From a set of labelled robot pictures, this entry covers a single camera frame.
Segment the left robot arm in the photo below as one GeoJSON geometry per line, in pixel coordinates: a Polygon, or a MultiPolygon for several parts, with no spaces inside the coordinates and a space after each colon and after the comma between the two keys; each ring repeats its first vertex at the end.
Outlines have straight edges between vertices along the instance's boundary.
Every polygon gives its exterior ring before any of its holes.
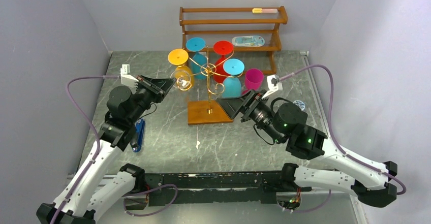
{"type": "Polygon", "coordinates": [[[160,103],[174,78],[148,78],[123,75],[121,85],[111,90],[107,114],[85,162],[52,203],[43,203],[36,215],[41,223],[97,223],[120,198],[153,192],[144,169],[125,164],[113,180],[99,187],[109,166],[140,136],[136,126],[142,114],[160,103]]]}

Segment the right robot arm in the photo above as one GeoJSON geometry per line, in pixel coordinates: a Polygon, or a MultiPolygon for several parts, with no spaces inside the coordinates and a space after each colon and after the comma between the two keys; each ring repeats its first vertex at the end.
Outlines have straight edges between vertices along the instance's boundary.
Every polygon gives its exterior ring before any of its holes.
{"type": "Polygon", "coordinates": [[[389,174],[396,173],[391,161],[374,162],[338,147],[333,138],[306,124],[307,114],[292,101],[274,99],[267,105],[262,92],[250,90],[236,98],[218,98],[216,102],[230,119],[241,114],[241,122],[253,121],[254,130],[263,130],[273,144],[285,144],[292,156],[325,163],[334,169],[317,170],[285,163],[279,183],[282,189],[299,191],[318,187],[341,191],[366,205],[383,208],[397,198],[397,187],[389,174]]]}

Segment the magenta wine glass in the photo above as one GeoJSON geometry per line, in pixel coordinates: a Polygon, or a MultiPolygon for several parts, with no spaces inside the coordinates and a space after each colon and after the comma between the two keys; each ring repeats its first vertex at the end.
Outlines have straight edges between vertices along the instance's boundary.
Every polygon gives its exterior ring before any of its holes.
{"type": "Polygon", "coordinates": [[[251,89],[258,90],[264,79],[265,76],[261,70],[256,68],[248,69],[245,73],[245,89],[241,92],[241,95],[247,93],[251,89]]]}

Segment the clear wine glass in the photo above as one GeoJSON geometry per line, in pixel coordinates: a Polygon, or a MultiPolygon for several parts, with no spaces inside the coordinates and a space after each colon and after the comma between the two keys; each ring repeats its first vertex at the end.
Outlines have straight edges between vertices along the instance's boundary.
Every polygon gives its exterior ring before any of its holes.
{"type": "Polygon", "coordinates": [[[174,78],[174,87],[186,91],[192,88],[192,76],[190,73],[184,69],[175,70],[170,75],[171,78],[174,78]]]}

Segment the gold wire glass rack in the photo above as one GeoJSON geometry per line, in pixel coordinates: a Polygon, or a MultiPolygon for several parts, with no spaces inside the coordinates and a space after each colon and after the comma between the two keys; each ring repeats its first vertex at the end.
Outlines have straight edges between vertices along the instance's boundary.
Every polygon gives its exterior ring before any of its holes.
{"type": "Polygon", "coordinates": [[[216,72],[216,66],[209,61],[209,47],[207,45],[205,45],[204,51],[206,53],[206,64],[200,65],[193,58],[189,58],[189,60],[199,66],[200,73],[206,78],[207,100],[188,102],[187,123],[189,126],[232,123],[233,119],[230,119],[218,102],[212,98],[214,95],[222,94],[225,90],[225,87],[221,83],[216,83],[214,86],[214,91],[211,89],[212,76],[219,74],[216,72]]]}

